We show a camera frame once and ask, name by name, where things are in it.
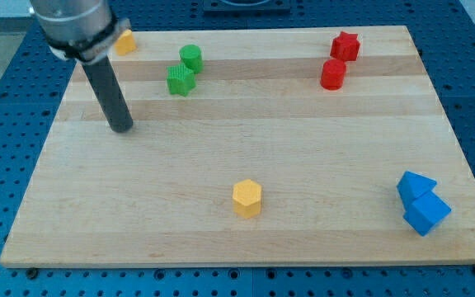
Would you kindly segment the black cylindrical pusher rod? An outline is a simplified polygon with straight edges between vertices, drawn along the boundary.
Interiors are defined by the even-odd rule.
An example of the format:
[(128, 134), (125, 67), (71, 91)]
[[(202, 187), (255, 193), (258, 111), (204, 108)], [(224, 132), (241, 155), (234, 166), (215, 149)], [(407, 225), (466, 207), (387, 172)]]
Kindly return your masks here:
[(109, 58), (82, 67), (110, 128), (116, 133), (130, 130), (133, 119)]

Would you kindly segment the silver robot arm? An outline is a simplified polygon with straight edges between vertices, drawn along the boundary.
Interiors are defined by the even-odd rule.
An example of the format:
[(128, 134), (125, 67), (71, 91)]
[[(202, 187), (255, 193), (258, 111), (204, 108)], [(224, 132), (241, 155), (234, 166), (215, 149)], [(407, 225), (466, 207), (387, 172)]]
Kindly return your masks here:
[(124, 133), (133, 119), (108, 58), (113, 44), (131, 28), (106, 0), (30, 0), (50, 47), (62, 60), (78, 61), (110, 128)]

